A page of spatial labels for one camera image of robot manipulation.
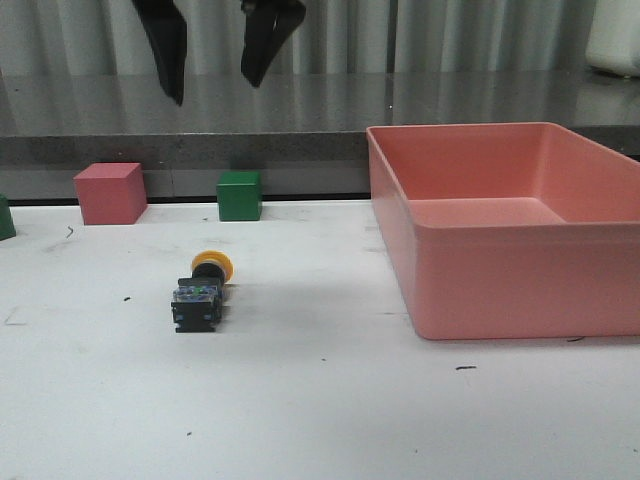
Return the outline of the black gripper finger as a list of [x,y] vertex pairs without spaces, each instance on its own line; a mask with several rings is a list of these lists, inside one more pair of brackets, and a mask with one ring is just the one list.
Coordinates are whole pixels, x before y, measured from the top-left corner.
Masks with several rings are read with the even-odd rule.
[[187,23],[173,1],[133,0],[154,57],[164,93],[178,106],[184,99]]
[[245,14],[241,73],[259,88],[274,58],[303,23],[306,6],[302,1],[242,1]]

